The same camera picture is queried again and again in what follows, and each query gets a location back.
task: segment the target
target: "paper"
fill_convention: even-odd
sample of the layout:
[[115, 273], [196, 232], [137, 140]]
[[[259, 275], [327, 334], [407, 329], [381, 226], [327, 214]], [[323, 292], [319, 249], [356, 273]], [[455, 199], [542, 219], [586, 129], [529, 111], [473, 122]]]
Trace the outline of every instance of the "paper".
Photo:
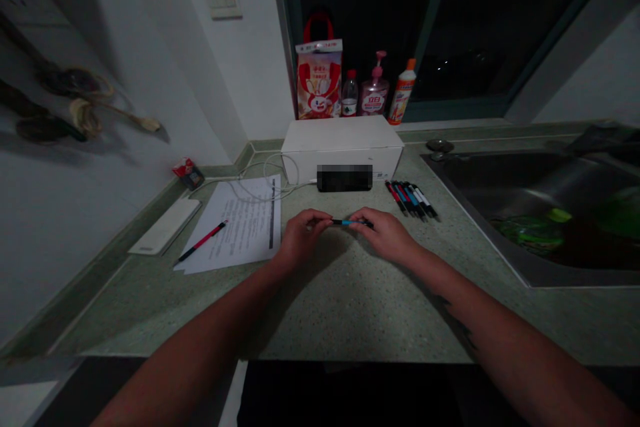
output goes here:
[[280, 248], [279, 188], [280, 175], [218, 183], [183, 254], [220, 222], [229, 223], [174, 270], [189, 275], [272, 258]]

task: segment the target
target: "sink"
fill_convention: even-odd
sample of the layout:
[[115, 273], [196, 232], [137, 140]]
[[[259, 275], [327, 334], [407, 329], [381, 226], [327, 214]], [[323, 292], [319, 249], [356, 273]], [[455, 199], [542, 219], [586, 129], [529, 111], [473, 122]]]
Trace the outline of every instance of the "sink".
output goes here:
[[[599, 231], [591, 209], [640, 178], [602, 159], [550, 151], [422, 155], [495, 249], [530, 287], [640, 285], [637, 242]], [[558, 207], [573, 219], [563, 225], [565, 243], [539, 257], [504, 238], [493, 224], [519, 216], [543, 216]]]

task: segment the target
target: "pink pump bottle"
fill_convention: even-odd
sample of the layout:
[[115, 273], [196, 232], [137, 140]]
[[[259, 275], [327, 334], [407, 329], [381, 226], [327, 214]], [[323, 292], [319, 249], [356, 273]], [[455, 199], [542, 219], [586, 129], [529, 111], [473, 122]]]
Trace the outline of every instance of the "pink pump bottle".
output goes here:
[[382, 78], [380, 62], [387, 56], [387, 52], [378, 50], [376, 53], [378, 64], [373, 68], [371, 80], [362, 83], [358, 116], [381, 115], [385, 112], [385, 102], [389, 93], [389, 82]]

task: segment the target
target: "cardboard box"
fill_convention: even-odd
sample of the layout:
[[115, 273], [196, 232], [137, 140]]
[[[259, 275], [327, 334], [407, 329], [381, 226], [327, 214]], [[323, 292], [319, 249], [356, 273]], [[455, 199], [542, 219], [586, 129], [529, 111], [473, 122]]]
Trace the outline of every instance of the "cardboard box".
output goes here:
[[404, 146], [387, 120], [375, 115], [294, 120], [281, 151], [287, 179], [295, 185], [317, 179], [318, 165], [372, 165], [373, 180], [391, 179]]

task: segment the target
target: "pen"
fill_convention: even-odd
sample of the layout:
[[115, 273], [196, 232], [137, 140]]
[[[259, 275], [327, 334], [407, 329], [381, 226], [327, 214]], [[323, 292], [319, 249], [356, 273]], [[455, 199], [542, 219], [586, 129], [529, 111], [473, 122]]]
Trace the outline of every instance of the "pen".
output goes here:
[[400, 182], [394, 181], [393, 185], [395, 186], [395, 189], [397, 190], [398, 195], [400, 195], [403, 198], [403, 201], [405, 203], [405, 207], [407, 208], [407, 211], [413, 217], [417, 217], [418, 215], [417, 215], [417, 213], [415, 213], [415, 207], [413, 206], [413, 203], [409, 199], [409, 196], [407, 195], [407, 192], [405, 192], [405, 190], [402, 188], [402, 185], [400, 185]]
[[427, 198], [425, 197], [425, 194], [422, 193], [422, 190], [420, 190], [418, 188], [417, 185], [414, 185], [413, 188], [415, 189], [415, 191], [418, 193], [418, 195], [420, 195], [420, 197], [422, 197], [422, 201], [425, 203], [425, 205], [427, 206], [427, 213], [431, 215], [431, 217], [437, 217], [438, 213], [435, 211], [435, 209], [431, 206], [431, 204], [429, 203], [429, 200], [427, 200]]
[[358, 221], [358, 220], [337, 220], [337, 219], [332, 219], [331, 220], [333, 222], [333, 225], [351, 225], [351, 224], [365, 224], [367, 227], [369, 228], [373, 228], [373, 224], [371, 222], [367, 222], [367, 221]]
[[391, 184], [389, 183], [389, 180], [385, 181], [385, 185], [387, 186], [387, 189], [391, 192], [391, 195], [393, 196], [395, 203], [397, 203], [398, 207], [400, 207], [400, 211], [403, 213], [405, 217], [407, 217], [407, 209], [405, 209], [405, 206], [402, 204], [402, 201], [400, 200], [400, 197], [398, 197], [398, 194], [395, 193], [395, 190], [391, 188]]
[[406, 189], [407, 193], [409, 194], [409, 198], [411, 198], [411, 201], [413, 202], [413, 205], [415, 206], [415, 209], [417, 210], [418, 215], [420, 216], [420, 220], [422, 220], [423, 222], [426, 222], [427, 212], [424, 211], [424, 209], [422, 208], [422, 205], [420, 205], [420, 201], [417, 198], [417, 192], [413, 189], [413, 187], [411, 187], [411, 185], [409, 185], [409, 182], [403, 182], [402, 185]]
[[422, 197], [420, 196], [420, 194], [417, 192], [416, 187], [414, 187], [413, 185], [411, 186], [411, 188], [413, 189], [413, 194], [415, 195], [415, 197], [418, 199], [418, 202], [420, 203], [420, 207], [422, 208], [422, 210], [425, 212], [425, 214], [427, 214], [429, 217], [433, 218], [433, 214], [431, 213], [431, 210], [429, 210], [429, 207], [427, 206], [427, 204], [422, 200]]
[[395, 190], [395, 193], [398, 195], [398, 198], [404, 204], [405, 209], [407, 210], [407, 213], [409, 214], [409, 216], [414, 217], [411, 202], [408, 202], [409, 199], [402, 194], [402, 192], [398, 188], [398, 183], [395, 180], [391, 182], [391, 187]]
[[227, 225], [228, 221], [229, 220], [225, 220], [224, 222], [222, 222], [222, 224], [218, 225], [215, 229], [211, 230], [207, 235], [203, 237], [203, 239], [200, 242], [195, 244], [193, 247], [187, 250], [183, 255], [181, 255], [180, 258], [175, 261], [175, 264], [173, 264], [173, 266], [175, 267], [177, 264], [179, 264], [180, 262], [185, 260], [187, 257], [189, 257], [193, 252], [198, 250], [202, 246], [202, 244], [204, 244], [207, 240], [209, 240], [215, 234], [220, 232]]

